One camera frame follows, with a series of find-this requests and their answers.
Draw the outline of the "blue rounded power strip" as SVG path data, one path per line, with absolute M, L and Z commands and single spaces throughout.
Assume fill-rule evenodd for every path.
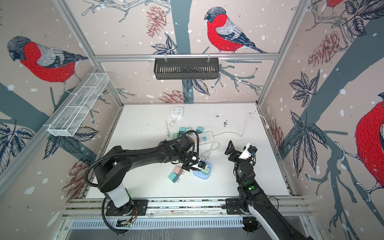
M 203 163 L 205 163 L 205 167 L 202 169 L 201 166 Z M 194 176 L 202 180 L 207 180 L 212 172 L 212 164 L 202 161 L 199 163 L 198 169 L 200 171 L 193 171 Z

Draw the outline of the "light green plug adapter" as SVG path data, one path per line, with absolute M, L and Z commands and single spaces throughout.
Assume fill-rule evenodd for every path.
M 204 169 L 201 170 L 201 173 L 203 175 L 209 175 L 210 174 L 210 168 L 206 166 Z

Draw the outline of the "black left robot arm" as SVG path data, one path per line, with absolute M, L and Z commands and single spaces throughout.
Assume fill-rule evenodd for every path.
M 120 215 L 128 214 L 135 207 L 123 184 L 123 179 L 129 170 L 150 164 L 177 161 L 183 164 L 183 170 L 198 171 L 199 140 L 198 132 L 190 130 L 176 139 L 161 141 L 154 148 L 124 150 L 121 146 L 115 146 L 92 163 L 85 172 L 84 181 L 86 185 L 98 188 L 105 195 L 102 202 L 102 218 L 105 225 L 117 235 L 128 232 L 112 227 L 107 222 L 104 208 L 107 200 L 114 204 Z

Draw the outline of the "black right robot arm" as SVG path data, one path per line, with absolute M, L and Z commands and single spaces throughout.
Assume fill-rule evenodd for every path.
M 283 217 L 255 180 L 256 151 L 254 146 L 245 147 L 243 153 L 249 152 L 250 156 L 242 157 L 242 152 L 235 150 L 233 142 L 229 141 L 225 155 L 234 162 L 239 197 L 226 199 L 222 208 L 228 215 L 250 214 L 243 218 L 243 229 L 248 233 L 263 227 L 273 240 L 311 240 L 311 236 L 306 237 Z

